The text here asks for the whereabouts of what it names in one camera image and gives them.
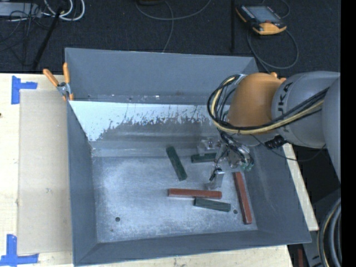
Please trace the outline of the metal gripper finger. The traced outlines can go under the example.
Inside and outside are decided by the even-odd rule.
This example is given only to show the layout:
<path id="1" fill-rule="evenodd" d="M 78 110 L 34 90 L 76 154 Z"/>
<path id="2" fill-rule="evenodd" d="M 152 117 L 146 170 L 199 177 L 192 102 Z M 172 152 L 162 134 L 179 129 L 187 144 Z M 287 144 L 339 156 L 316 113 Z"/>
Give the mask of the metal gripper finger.
<path id="1" fill-rule="evenodd" d="M 211 154 L 216 151 L 215 141 L 213 138 L 208 137 L 206 139 L 201 139 L 197 145 L 197 153 L 200 156 L 205 156 L 206 154 Z"/>
<path id="2" fill-rule="evenodd" d="M 222 169 L 215 169 L 209 178 L 209 182 L 205 184 L 205 187 L 208 190 L 215 190 L 217 188 L 220 188 L 224 175 L 225 172 Z"/>

